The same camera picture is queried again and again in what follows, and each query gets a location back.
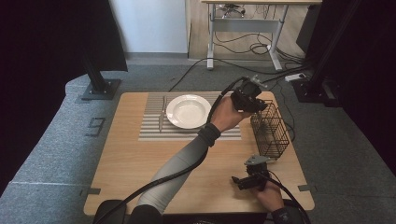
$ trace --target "arm sleeve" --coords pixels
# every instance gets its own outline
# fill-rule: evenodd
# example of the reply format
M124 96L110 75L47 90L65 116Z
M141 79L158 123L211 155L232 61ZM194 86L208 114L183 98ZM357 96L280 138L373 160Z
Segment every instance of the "arm sleeve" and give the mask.
M191 142L174 155L151 180L173 175L195 164L212 147L220 131L213 124L206 126L198 132ZM145 191L139 198L137 205L148 204L163 214L167 205L171 202L180 188L183 186L190 173L172 179L152 189Z
M128 224L162 224L163 217L158 210L147 204L137 206L132 211L131 217L128 220Z
M293 220L289 211L284 208L279 208L271 213L275 224L292 224Z

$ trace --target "gray sleeve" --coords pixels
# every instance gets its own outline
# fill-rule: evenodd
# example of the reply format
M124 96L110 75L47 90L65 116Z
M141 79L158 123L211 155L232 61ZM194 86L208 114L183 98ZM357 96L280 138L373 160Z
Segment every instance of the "gray sleeve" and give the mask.
M151 181L180 172L193 164L206 154L209 146L213 146L220 137L219 130L213 124L207 124L191 142L175 154L158 172ZM149 204L163 214L167 205L183 186L190 173L162 183L145 191L139 198L137 205Z

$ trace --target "hand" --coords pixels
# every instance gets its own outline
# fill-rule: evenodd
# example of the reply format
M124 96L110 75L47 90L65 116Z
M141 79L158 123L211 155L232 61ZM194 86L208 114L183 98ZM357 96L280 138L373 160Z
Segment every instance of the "hand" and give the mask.
M280 188L270 181L267 181L263 191L259 191L258 189L250 189L250 191L256 196L262 206L271 213L285 206Z
M238 112L233 108L233 100L230 96L224 96L212 115L210 122L219 131L224 132L235 127L242 119L250 117L251 113Z

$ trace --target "white wall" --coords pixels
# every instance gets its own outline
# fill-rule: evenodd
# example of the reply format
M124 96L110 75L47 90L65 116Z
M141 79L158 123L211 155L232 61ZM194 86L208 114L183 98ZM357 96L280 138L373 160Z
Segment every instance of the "white wall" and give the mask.
M110 0L124 51L187 53L190 12L185 1Z

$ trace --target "white plate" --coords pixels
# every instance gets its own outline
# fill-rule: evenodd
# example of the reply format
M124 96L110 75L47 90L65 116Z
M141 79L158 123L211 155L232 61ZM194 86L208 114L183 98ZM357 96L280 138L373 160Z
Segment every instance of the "white plate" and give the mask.
M166 116L174 125L183 129L193 129L206 123L211 105L198 95L181 95L166 107Z

